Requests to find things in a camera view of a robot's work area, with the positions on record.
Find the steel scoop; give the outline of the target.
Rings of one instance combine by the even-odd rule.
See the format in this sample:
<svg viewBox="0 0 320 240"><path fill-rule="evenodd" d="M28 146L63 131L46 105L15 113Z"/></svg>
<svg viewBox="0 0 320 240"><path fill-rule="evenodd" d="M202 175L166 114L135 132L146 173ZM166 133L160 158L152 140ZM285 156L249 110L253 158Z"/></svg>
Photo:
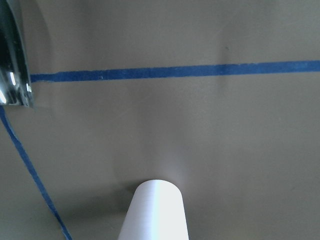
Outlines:
<svg viewBox="0 0 320 240"><path fill-rule="evenodd" d="M34 106L17 0L0 2L0 104Z"/></svg>

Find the pink cup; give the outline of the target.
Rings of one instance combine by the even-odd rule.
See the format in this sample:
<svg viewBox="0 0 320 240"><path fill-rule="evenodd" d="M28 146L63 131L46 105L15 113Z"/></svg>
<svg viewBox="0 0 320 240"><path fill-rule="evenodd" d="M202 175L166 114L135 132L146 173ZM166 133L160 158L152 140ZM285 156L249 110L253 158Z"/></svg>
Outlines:
<svg viewBox="0 0 320 240"><path fill-rule="evenodd" d="M188 240L181 191L160 179L141 183L135 190L119 240Z"/></svg>

